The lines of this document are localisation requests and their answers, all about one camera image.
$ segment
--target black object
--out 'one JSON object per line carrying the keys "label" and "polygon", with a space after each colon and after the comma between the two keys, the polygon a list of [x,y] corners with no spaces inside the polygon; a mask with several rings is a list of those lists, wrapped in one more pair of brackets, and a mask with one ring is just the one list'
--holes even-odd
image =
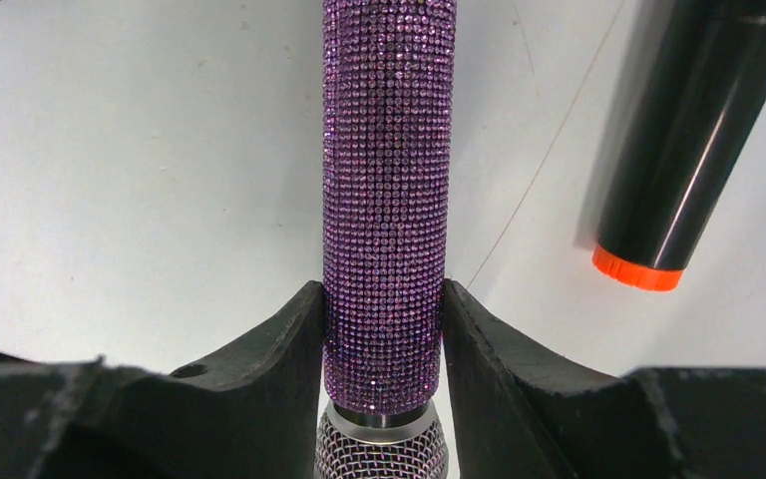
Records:
{"label": "black object", "polygon": [[[0,362],[0,479],[311,477],[322,290],[172,377]],[[766,478],[766,370],[613,378],[451,281],[444,335],[464,479]]]}
{"label": "black object", "polygon": [[766,0],[678,0],[599,245],[651,269],[685,269],[765,99]]}

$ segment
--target scratch mark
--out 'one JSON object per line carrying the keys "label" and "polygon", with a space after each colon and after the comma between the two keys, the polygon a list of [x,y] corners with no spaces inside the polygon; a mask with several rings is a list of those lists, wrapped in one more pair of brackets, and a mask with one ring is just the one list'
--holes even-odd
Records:
{"label": "scratch mark", "polygon": [[515,219],[515,216],[518,214],[518,211],[521,209],[521,205],[524,204],[524,200],[527,198],[527,194],[533,188],[533,184],[536,182],[536,179],[539,177],[539,173],[542,172],[542,168],[545,166],[545,163],[548,161],[548,157],[551,155],[551,152],[554,150],[554,145],[557,143],[557,139],[560,137],[560,134],[563,132],[563,129],[565,128],[566,123],[568,122],[568,118],[571,116],[571,112],[574,110],[576,101],[577,99],[579,99],[579,94],[580,92],[582,92],[582,87],[585,85],[585,82],[588,80],[588,75],[591,74],[591,70],[594,68],[594,64],[597,63],[597,57],[600,56],[600,50],[603,49],[603,44],[606,43],[606,38],[608,38],[609,33],[612,31],[612,27],[614,27],[615,25],[615,20],[617,20],[618,13],[620,13],[621,9],[623,8],[623,3],[624,3],[623,0],[621,0],[621,3],[618,5],[618,8],[615,9],[615,13],[614,15],[612,15],[612,20],[609,22],[609,26],[606,27],[606,31],[603,33],[603,38],[600,39],[600,44],[597,45],[597,50],[594,51],[594,56],[591,58],[591,63],[588,64],[588,69],[585,70],[585,75],[582,76],[582,81],[579,82],[579,87],[576,89],[576,93],[574,94],[574,99],[571,100],[571,105],[566,111],[566,115],[563,118],[563,122],[560,124],[560,127],[557,129],[557,133],[554,135],[554,138],[551,140],[551,145],[548,146],[548,150],[545,152],[545,155],[542,157],[542,162],[539,164],[539,167],[536,168],[536,173],[533,175],[533,178],[530,180],[530,183],[527,184],[527,188],[524,190],[524,195],[521,196],[521,200],[518,202],[518,205],[513,211],[513,214],[510,216],[510,219],[507,221],[507,224],[504,226],[504,229],[501,231],[501,235],[498,236],[498,239],[495,241],[495,244],[492,245],[492,249],[489,250],[489,254],[486,254],[486,258],[483,259],[483,262],[480,264],[480,267],[477,268],[477,272],[475,272],[471,280],[468,281],[468,285],[465,286],[466,289],[470,288],[471,285],[474,284],[474,280],[477,279],[477,276],[480,274],[480,271],[482,271],[483,267],[486,266],[486,263],[489,262],[489,258],[492,256],[492,253],[495,252],[495,249],[498,248],[498,244],[501,243],[501,240],[503,239],[504,235],[509,230],[510,225],[513,223],[513,220]]}
{"label": "scratch mark", "polygon": [[518,29],[521,30],[521,38],[524,39],[524,49],[527,50],[527,61],[530,63],[530,71],[533,73],[533,85],[536,87],[536,98],[541,99],[542,94],[539,92],[539,82],[536,80],[536,66],[533,65],[533,54],[530,53],[530,42],[527,41],[527,33],[524,31],[524,24],[521,21],[521,14],[518,11],[518,6],[512,3],[513,10],[516,12],[516,21],[513,25],[518,25]]}

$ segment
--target microphone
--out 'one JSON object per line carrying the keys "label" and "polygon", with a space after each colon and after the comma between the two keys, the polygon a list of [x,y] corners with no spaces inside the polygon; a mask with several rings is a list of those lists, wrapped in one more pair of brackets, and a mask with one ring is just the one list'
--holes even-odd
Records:
{"label": "microphone", "polygon": [[315,474],[443,478],[455,0],[324,0],[324,383]]}

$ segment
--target microphone grille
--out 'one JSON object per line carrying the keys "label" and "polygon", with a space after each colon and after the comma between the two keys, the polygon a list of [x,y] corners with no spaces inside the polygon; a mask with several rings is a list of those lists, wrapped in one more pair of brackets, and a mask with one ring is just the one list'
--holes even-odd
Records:
{"label": "microphone grille", "polygon": [[394,444],[370,444],[340,432],[325,413],[318,426],[315,479],[444,479],[448,446],[434,419],[421,434]]}

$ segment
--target microphone head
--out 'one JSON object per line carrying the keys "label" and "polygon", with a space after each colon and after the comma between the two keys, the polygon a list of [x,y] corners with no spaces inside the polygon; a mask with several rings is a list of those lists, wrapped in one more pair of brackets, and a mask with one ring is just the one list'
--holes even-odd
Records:
{"label": "microphone head", "polygon": [[445,479],[448,446],[432,401],[404,425],[368,427],[342,416],[331,402],[321,417],[315,479]]}

